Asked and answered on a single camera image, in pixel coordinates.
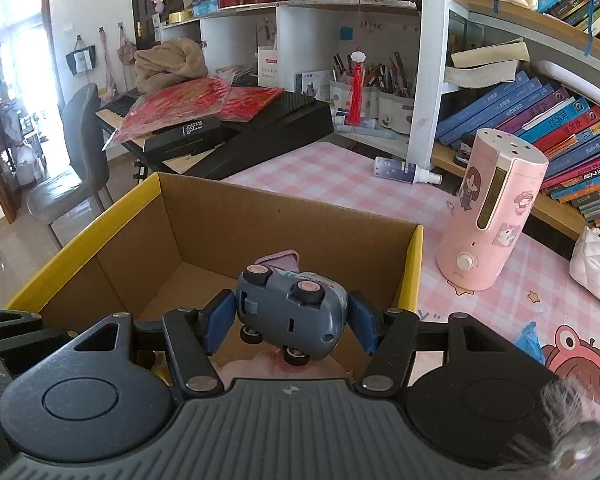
pink checkered tablecloth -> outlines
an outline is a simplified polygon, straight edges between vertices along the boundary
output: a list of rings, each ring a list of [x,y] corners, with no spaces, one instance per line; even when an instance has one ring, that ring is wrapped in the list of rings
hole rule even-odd
[[[523,234],[490,289],[455,288],[434,259],[455,198],[433,186],[376,178],[373,164],[371,158],[317,142],[227,181],[422,224],[418,313],[423,320],[445,321],[452,312],[467,312],[509,340],[534,320],[542,345],[556,345],[557,328],[568,325],[600,349],[600,302],[571,279],[567,260]]]

chair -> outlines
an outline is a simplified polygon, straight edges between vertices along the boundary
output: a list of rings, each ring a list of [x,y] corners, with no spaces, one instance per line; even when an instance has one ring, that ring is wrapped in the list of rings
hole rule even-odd
[[[62,110],[64,143],[70,166],[58,176],[38,184],[27,195],[29,212],[46,225],[58,250],[62,244],[51,224],[68,213],[80,202],[93,196],[101,212],[104,211],[98,192],[102,190],[113,203],[107,180],[107,155],[102,151],[104,137],[96,122],[100,107],[98,87],[88,84],[80,88]]]

humidifier knob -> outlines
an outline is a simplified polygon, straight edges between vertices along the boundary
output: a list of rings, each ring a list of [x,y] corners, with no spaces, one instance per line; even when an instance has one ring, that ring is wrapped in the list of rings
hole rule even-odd
[[[475,265],[475,258],[469,253],[460,253],[456,258],[456,264],[458,264],[458,268],[461,270],[473,269]]]

red tassel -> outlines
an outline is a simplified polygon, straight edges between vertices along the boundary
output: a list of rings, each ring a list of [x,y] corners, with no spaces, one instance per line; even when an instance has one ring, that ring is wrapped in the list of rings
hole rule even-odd
[[[353,68],[353,81],[349,95],[349,115],[346,120],[346,124],[351,126],[358,126],[362,115],[362,73],[362,63],[356,63]]]

gray toy car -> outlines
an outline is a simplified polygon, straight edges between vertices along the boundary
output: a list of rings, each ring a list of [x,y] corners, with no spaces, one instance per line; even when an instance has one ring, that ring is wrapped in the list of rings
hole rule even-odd
[[[327,357],[347,322],[347,303],[334,290],[341,286],[318,278],[260,264],[247,267],[235,289],[242,340],[284,348],[285,361],[296,366]]]

